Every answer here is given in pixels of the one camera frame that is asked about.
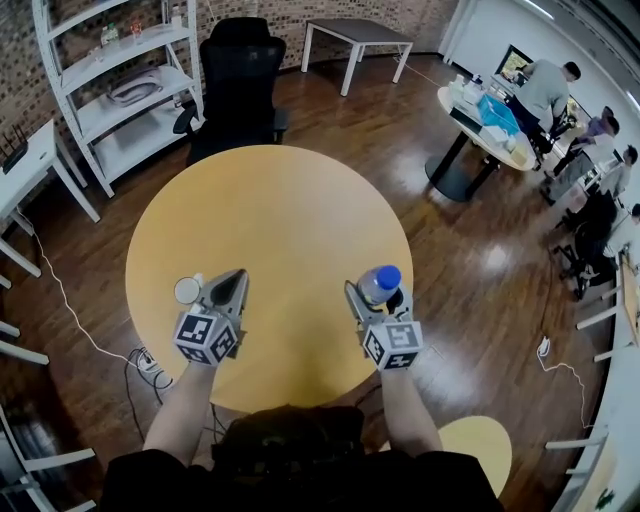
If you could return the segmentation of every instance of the brick wall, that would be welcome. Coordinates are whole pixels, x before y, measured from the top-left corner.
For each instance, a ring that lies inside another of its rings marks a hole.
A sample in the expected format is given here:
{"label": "brick wall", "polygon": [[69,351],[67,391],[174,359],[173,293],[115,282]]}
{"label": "brick wall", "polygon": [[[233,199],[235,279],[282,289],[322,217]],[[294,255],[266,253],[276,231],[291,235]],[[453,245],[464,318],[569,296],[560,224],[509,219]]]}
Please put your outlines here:
{"label": "brick wall", "polygon": [[[50,0],[51,17],[60,20],[84,10],[95,0]],[[458,0],[197,0],[198,39],[202,41],[222,18],[257,15],[269,21],[273,35],[287,43],[283,68],[299,66],[304,44],[305,21],[312,18],[358,17],[378,21],[412,37],[414,51],[435,51]],[[178,0],[186,16],[186,0]],[[160,23],[159,0],[131,0],[110,9],[57,39],[63,65],[83,57],[99,45],[102,26],[115,22],[121,37],[133,20],[144,27]],[[312,61],[348,56],[348,45],[329,36],[314,35]],[[190,69],[186,42],[175,45],[185,71]],[[368,49],[390,52],[389,47]],[[132,68],[164,61],[163,51],[149,52],[135,61],[96,78],[75,94],[78,106],[102,93],[107,84]],[[0,134],[10,135],[18,123],[29,135],[50,118],[76,157],[79,151],[66,127],[40,59],[31,16],[31,0],[0,0]],[[6,148],[4,141],[0,144]]]}

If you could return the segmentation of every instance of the small white cup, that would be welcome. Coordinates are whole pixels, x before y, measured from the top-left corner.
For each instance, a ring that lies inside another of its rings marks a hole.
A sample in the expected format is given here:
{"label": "small white cup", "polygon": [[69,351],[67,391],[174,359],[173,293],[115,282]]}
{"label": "small white cup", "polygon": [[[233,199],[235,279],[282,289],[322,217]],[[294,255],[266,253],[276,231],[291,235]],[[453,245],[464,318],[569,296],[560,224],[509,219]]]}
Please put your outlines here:
{"label": "small white cup", "polygon": [[176,283],[173,292],[176,300],[180,304],[188,306],[193,304],[202,288],[202,274],[196,274],[193,277],[183,277]]}

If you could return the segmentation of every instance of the white wall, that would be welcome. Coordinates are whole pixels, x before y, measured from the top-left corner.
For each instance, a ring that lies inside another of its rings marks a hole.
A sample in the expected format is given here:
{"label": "white wall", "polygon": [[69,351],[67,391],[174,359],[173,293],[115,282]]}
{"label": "white wall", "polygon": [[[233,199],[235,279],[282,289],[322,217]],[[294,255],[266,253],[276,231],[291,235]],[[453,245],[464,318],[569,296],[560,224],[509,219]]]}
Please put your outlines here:
{"label": "white wall", "polygon": [[[620,121],[616,148],[622,154],[627,144],[640,150],[640,117],[607,75],[552,23],[514,0],[479,0],[468,27],[452,54],[456,64],[472,73],[494,74],[509,45],[513,44],[533,60],[547,59],[558,65],[574,61],[582,78],[569,86],[572,96],[590,115],[609,105]],[[640,162],[623,195],[625,204],[640,203]],[[628,231],[634,239],[632,251],[640,263],[640,228]],[[630,340],[624,317],[616,318],[616,346]],[[640,349],[614,357],[598,424],[606,423],[618,452],[618,468],[611,482],[616,492],[607,510],[618,510],[640,486]]]}

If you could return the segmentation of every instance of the person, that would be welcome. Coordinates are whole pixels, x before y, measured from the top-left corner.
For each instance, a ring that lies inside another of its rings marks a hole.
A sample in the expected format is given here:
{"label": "person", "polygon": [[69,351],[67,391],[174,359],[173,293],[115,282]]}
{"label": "person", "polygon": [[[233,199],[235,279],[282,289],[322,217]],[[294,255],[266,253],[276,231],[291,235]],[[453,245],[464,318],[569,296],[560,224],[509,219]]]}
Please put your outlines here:
{"label": "person", "polygon": [[631,180],[631,168],[638,161],[638,150],[628,146],[622,154],[622,162],[609,171],[598,185],[601,194],[611,192],[614,199],[622,194]]}
{"label": "person", "polygon": [[613,229],[609,230],[610,232],[604,249],[602,252],[598,251],[598,254],[590,261],[593,270],[592,276],[583,276],[582,295],[584,295],[584,291],[590,286],[598,286],[615,279],[616,270],[618,269],[615,258],[620,252],[625,250],[625,248],[628,250],[631,246],[628,229],[624,227],[629,222],[627,220],[629,218],[634,226],[640,224],[640,204],[636,204],[628,217]]}
{"label": "person", "polygon": [[585,137],[583,143],[575,146],[574,150],[578,151],[577,156],[557,179],[546,178],[543,181],[540,192],[550,205],[553,205],[594,166],[603,165],[611,160],[615,149],[613,138],[620,132],[620,124],[615,117],[607,117],[602,119],[602,126],[604,133]]}
{"label": "person", "polygon": [[528,78],[508,101],[520,130],[532,135],[538,123],[551,107],[554,124],[562,117],[569,101],[571,82],[580,79],[580,68],[575,62],[567,62],[559,68],[548,60],[538,60],[527,64],[522,73]]}
{"label": "person", "polygon": [[142,451],[109,463],[103,512],[416,503],[434,511],[503,510],[477,459],[442,451],[406,369],[380,375],[389,451],[364,454],[364,416],[355,407],[285,406],[234,421],[212,447],[211,472],[192,466],[215,373],[188,364]]}
{"label": "person", "polygon": [[613,110],[611,110],[609,107],[604,107],[602,109],[602,114],[600,114],[600,117],[593,117],[589,121],[587,131],[571,141],[571,144],[569,144],[569,148],[567,149],[567,154],[558,162],[558,165],[553,168],[553,171],[551,171],[553,177],[557,178],[564,170],[564,168],[575,159],[576,155],[578,154],[578,150],[575,150],[575,147],[577,145],[583,144],[589,137],[595,137],[596,135],[605,133],[604,126],[602,125],[602,120],[610,117],[614,117]]}
{"label": "person", "polygon": [[618,213],[615,200],[628,185],[631,179],[631,167],[637,160],[638,152],[633,146],[629,146],[623,154],[622,162],[602,178],[598,185],[589,187],[587,192],[590,195],[586,204],[576,213],[567,209],[558,226],[564,224],[568,229],[575,230],[583,222],[611,215],[613,223]]}

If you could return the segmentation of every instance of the blue box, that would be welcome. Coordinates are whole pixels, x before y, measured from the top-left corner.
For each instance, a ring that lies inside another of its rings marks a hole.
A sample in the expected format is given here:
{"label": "blue box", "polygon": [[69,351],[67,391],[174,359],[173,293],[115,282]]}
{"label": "blue box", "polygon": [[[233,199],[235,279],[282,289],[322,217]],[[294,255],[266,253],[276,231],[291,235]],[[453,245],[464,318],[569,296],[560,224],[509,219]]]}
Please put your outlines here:
{"label": "blue box", "polygon": [[511,109],[488,94],[478,102],[478,112],[484,126],[498,126],[508,135],[515,135],[520,131]]}

